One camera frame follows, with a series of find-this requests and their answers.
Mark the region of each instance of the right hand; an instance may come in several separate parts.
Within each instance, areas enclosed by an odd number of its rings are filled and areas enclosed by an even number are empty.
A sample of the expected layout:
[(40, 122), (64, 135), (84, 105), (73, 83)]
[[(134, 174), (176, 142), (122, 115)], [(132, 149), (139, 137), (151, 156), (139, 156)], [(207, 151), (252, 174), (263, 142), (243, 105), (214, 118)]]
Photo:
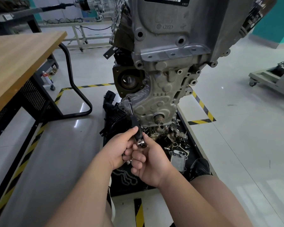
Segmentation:
[[(136, 144), (133, 145), (131, 172), (146, 184), (159, 188), (173, 166), (159, 144), (145, 133), (143, 133), (143, 138), (148, 147), (141, 149)], [(129, 157), (123, 156), (123, 159), (128, 160)]]

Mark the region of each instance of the caster wheel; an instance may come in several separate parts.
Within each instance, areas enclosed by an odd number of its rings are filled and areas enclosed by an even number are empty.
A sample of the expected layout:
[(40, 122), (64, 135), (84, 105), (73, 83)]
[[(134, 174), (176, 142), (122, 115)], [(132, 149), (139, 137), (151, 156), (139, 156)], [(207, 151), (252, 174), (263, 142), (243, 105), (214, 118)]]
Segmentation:
[(249, 85), (250, 85), (251, 87), (253, 87), (253, 86), (256, 86), (257, 83), (249, 83)]

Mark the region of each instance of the label sticker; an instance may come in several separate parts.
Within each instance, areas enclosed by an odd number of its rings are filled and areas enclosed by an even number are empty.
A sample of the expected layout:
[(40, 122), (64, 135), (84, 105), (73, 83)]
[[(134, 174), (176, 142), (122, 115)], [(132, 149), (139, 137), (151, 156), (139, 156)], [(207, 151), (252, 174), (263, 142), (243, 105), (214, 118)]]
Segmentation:
[(190, 0), (144, 0), (148, 2), (156, 2), (170, 5), (188, 6)]
[(5, 17), (6, 20), (12, 20), (13, 17), (10, 14), (5, 14), (3, 15)]

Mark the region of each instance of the car engine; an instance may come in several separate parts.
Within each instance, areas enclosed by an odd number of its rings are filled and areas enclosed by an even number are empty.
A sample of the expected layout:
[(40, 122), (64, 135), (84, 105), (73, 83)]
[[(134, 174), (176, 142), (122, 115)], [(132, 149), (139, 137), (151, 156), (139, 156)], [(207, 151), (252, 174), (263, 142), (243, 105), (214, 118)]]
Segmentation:
[(276, 0), (119, 0), (110, 43), (119, 108), (128, 98), (142, 127), (168, 133), (201, 70), (261, 20)]

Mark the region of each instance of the wooden tabletop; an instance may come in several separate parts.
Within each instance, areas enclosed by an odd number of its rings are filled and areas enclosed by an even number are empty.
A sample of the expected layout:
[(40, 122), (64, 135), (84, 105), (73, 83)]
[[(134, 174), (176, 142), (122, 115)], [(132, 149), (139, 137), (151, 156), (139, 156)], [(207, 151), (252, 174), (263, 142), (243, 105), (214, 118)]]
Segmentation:
[(61, 31), (0, 36), (0, 111), (66, 36)]

